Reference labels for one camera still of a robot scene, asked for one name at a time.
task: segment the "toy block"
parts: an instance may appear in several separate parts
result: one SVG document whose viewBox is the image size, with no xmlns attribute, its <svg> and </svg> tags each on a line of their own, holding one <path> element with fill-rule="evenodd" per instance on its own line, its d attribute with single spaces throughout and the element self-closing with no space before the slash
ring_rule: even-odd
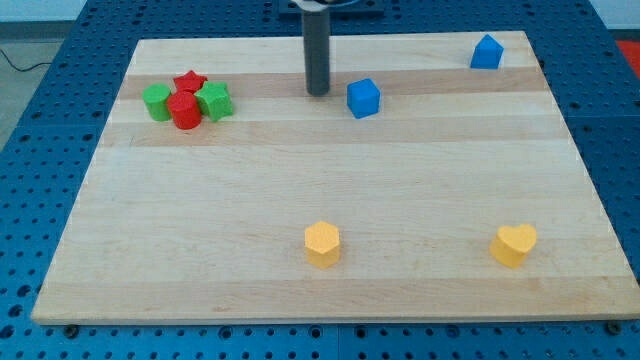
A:
<svg viewBox="0 0 640 360">
<path fill-rule="evenodd" d="M 171 119 L 171 113 L 167 108 L 167 99 L 171 96 L 171 89 L 165 84 L 153 84 L 142 92 L 142 101 L 147 106 L 149 115 L 155 121 L 167 121 Z"/>
<path fill-rule="evenodd" d="M 340 232 L 338 228 L 319 221 L 304 230 L 307 261 L 326 269 L 340 260 Z"/>
<path fill-rule="evenodd" d="M 347 106 L 356 119 L 373 115 L 380 109 L 380 90 L 367 78 L 347 85 Z"/>
<path fill-rule="evenodd" d="M 202 89 L 196 92 L 200 111 L 208 115 L 211 121 L 218 121 L 224 116 L 233 115 L 233 105 L 227 91 L 227 84 L 206 81 Z"/>
<path fill-rule="evenodd" d="M 177 91 L 188 91 L 193 94 L 200 90 L 207 80 L 206 76 L 198 75 L 193 70 L 189 70 L 186 74 L 173 78 L 173 83 L 176 84 Z"/>
<path fill-rule="evenodd" d="M 476 45 L 471 58 L 472 69 L 497 69 L 504 48 L 491 35 L 485 35 Z"/>
<path fill-rule="evenodd" d="M 536 238 L 536 229 L 529 224 L 501 226 L 489 245 L 489 251 L 499 263 L 515 269 L 536 245 Z"/>
<path fill-rule="evenodd" d="M 169 96 L 167 107 L 173 117 L 173 123 L 178 129 L 193 129 L 202 121 L 198 101 L 195 95 L 188 91 L 178 91 Z"/>
</svg>

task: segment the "blue perforated table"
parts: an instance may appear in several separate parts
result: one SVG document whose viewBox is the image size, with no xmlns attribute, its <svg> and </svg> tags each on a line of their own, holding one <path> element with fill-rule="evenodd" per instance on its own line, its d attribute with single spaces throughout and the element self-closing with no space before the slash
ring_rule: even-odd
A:
<svg viewBox="0 0 640 360">
<path fill-rule="evenodd" d="M 300 33 L 270 1 L 89 0 L 0 154 L 0 359 L 640 358 L 640 321 L 74 329 L 29 319 L 141 38 Z M 640 274 L 640 83 L 585 0 L 387 0 L 336 34 L 525 30 Z"/>
</svg>

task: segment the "yellow pentagon block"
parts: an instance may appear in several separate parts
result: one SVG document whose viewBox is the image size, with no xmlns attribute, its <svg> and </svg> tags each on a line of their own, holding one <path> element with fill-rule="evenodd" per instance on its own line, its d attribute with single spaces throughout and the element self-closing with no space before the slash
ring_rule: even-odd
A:
<svg viewBox="0 0 640 360">
<path fill-rule="evenodd" d="M 340 232 L 338 228 L 319 221 L 304 230 L 307 261 L 326 269 L 340 260 Z"/>
<path fill-rule="evenodd" d="M 501 226 L 489 245 L 489 251 L 502 265 L 515 269 L 527 258 L 536 245 L 536 239 L 536 229 L 529 224 Z"/>
</svg>

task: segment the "green block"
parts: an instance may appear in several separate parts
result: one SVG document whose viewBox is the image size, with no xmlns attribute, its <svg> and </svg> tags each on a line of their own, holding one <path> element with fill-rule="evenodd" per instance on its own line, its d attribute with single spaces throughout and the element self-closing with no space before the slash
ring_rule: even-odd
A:
<svg viewBox="0 0 640 360">
<path fill-rule="evenodd" d="M 147 106 L 149 115 L 155 121 L 171 119 L 167 108 L 167 99 L 171 96 L 171 89 L 165 84 L 153 84 L 142 92 L 142 101 Z"/>
<path fill-rule="evenodd" d="M 222 117 L 233 115 L 233 105 L 226 83 L 205 81 L 202 89 L 198 90 L 195 95 L 200 112 L 208 115 L 211 121 L 218 121 Z"/>
</svg>

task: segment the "blue house-shaped block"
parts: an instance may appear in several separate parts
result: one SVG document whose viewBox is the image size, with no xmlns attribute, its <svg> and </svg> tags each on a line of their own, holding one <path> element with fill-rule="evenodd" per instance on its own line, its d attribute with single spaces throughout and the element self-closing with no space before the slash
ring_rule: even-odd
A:
<svg viewBox="0 0 640 360">
<path fill-rule="evenodd" d="M 476 45 L 471 59 L 472 69 L 497 69 L 504 48 L 491 35 L 485 35 Z"/>
<path fill-rule="evenodd" d="M 347 85 L 347 106 L 356 119 L 373 115 L 380 109 L 380 90 L 367 78 Z"/>
</svg>

